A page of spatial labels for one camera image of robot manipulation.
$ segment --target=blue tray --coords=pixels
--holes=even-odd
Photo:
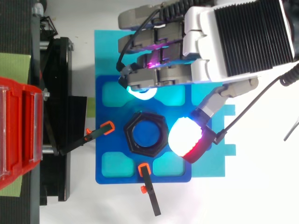
[[[155,158],[133,154],[128,149],[123,126],[136,111],[156,112],[166,117],[169,129],[177,118],[186,116],[203,97],[221,84],[194,84],[160,88],[154,98],[142,101],[130,95],[118,83],[115,63],[119,54],[117,41],[129,32],[95,31],[96,70],[96,126],[107,120],[115,124],[115,131],[96,140],[96,181],[108,183],[143,182],[137,170],[142,162],[147,162],[152,170],[153,182],[187,182],[193,177],[225,175],[225,156],[235,155],[234,145],[213,145],[196,163],[189,164],[165,147]],[[124,63],[136,61],[137,55],[126,55]],[[226,105],[212,119],[213,130],[224,127],[224,116],[234,115],[234,105]],[[144,124],[135,138],[150,142],[154,127]]]

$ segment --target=black cable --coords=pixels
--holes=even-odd
[[[260,97],[262,97],[262,95],[269,89],[271,88],[278,80],[280,80],[281,76],[277,77],[276,79],[274,79],[269,85],[267,85],[266,88],[264,88],[263,91],[261,91],[260,94],[258,94],[258,96],[239,114],[239,116],[234,119],[234,121],[232,123],[230,123],[225,129],[224,132],[227,132],[232,126],[234,126],[235,123],[237,123],[241,117],[243,117],[243,115],[260,99]]]
[[[299,126],[299,122],[297,122],[289,131],[289,133],[285,136],[284,141],[287,141],[290,135],[295,131],[295,129]]]
[[[295,65],[294,68],[292,68],[291,70],[289,70],[288,72],[286,72],[285,74],[277,77],[276,79],[274,79],[263,91],[261,91],[260,94],[258,94],[258,96],[239,114],[239,116],[232,122],[230,123],[225,129],[223,129],[219,135],[221,135],[221,133],[226,134],[227,131],[235,124],[238,122],[238,120],[241,119],[241,117],[243,117],[243,115],[259,100],[259,98],[269,89],[271,88],[278,80],[280,80],[280,83],[283,86],[289,86],[293,83],[295,83],[296,81],[299,81],[299,63]]]
[[[143,24],[141,24],[141,26],[136,30],[136,32],[130,37],[129,41],[126,43],[125,47],[122,49],[121,51],[121,55],[118,58],[117,64],[116,64],[116,69],[121,72],[121,70],[125,67],[125,65],[121,62],[123,56],[125,55],[128,47],[130,46],[130,44],[134,41],[134,39],[136,38],[136,36],[138,34],[140,34],[140,32],[145,28],[145,26],[154,18],[154,16],[156,14],[158,14],[160,12],[160,9],[155,10],[154,12],[152,12],[151,15],[149,15],[149,17],[143,22]]]
[[[192,6],[214,6],[214,0],[179,0],[160,9],[161,21],[170,22],[178,17],[185,16]]]

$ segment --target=red storage box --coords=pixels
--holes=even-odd
[[[40,162],[42,145],[42,91],[0,77],[0,189]]]

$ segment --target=black hex nut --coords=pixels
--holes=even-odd
[[[138,145],[133,137],[134,127],[144,120],[153,122],[157,125],[157,127],[160,130],[160,136],[158,141],[154,145],[149,147],[143,147]],[[124,126],[123,130],[127,138],[129,149],[132,153],[145,155],[148,157],[155,157],[168,144],[169,130],[166,124],[166,119],[164,116],[155,113],[136,112],[131,118],[131,120]]]

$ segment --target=clear plastic window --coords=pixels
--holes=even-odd
[[[0,86],[0,177],[7,173],[6,166],[6,103],[8,87]]]
[[[43,157],[43,95],[34,94],[33,162]]]

